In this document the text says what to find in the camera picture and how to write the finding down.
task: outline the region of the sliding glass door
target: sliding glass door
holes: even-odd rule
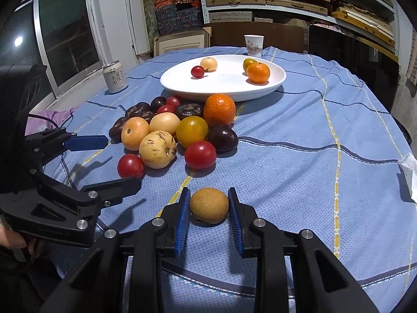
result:
[[[28,0],[0,34],[0,65],[44,64],[42,106],[100,69],[90,0]]]

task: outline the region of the red tomato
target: red tomato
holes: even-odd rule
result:
[[[117,172],[121,178],[141,178],[144,174],[142,159],[135,154],[124,155],[117,164]]]
[[[195,66],[192,68],[191,70],[191,75],[193,77],[196,77],[197,79],[201,78],[204,76],[204,68],[201,66]]]
[[[159,107],[159,109],[156,111],[157,114],[161,114],[161,113],[175,113],[176,111],[176,107],[172,106],[172,105],[163,105],[161,107]]]
[[[216,149],[208,141],[197,141],[189,145],[184,154],[185,162],[191,169],[206,169],[216,161]]]
[[[172,105],[177,108],[181,104],[181,99],[178,96],[170,96],[166,99],[166,105]]]

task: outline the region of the table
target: table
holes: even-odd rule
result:
[[[127,108],[165,95],[159,82],[165,70],[219,54],[245,55],[246,49],[186,49],[146,61],[128,73],[127,89],[115,95],[103,89],[81,105],[68,131],[108,135]],[[277,227],[312,229],[380,312],[388,313],[417,272],[417,207],[397,163],[410,148],[369,88],[336,62],[273,47],[262,54],[282,66],[287,79],[270,95],[237,104],[236,154],[219,157],[208,172],[189,170],[181,154],[169,168],[148,170],[135,196],[102,210],[97,235],[106,227],[138,229],[177,201],[184,186],[191,193],[203,187],[227,193],[235,187],[241,202]],[[80,189],[118,178],[123,154],[122,144],[66,152],[45,172]],[[83,252],[53,245],[51,259],[63,276]],[[167,312],[252,312],[256,260],[240,259],[228,221],[212,228],[190,224],[185,252],[163,265]],[[294,311],[291,277],[288,282]]]

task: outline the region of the white plate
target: white plate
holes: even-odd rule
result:
[[[247,55],[212,55],[217,61],[215,72],[205,73],[200,79],[191,75],[203,57],[179,63],[161,76],[161,84],[171,93],[187,100],[205,101],[213,94],[226,94],[233,101],[246,101],[272,93],[286,79],[285,70],[277,64]],[[265,83],[253,83],[243,70],[243,61],[252,58],[268,65],[271,76]]]

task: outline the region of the tissue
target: tissue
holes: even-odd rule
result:
[[[398,160],[398,164],[404,172],[411,199],[417,203],[417,160],[414,155],[408,153]]]

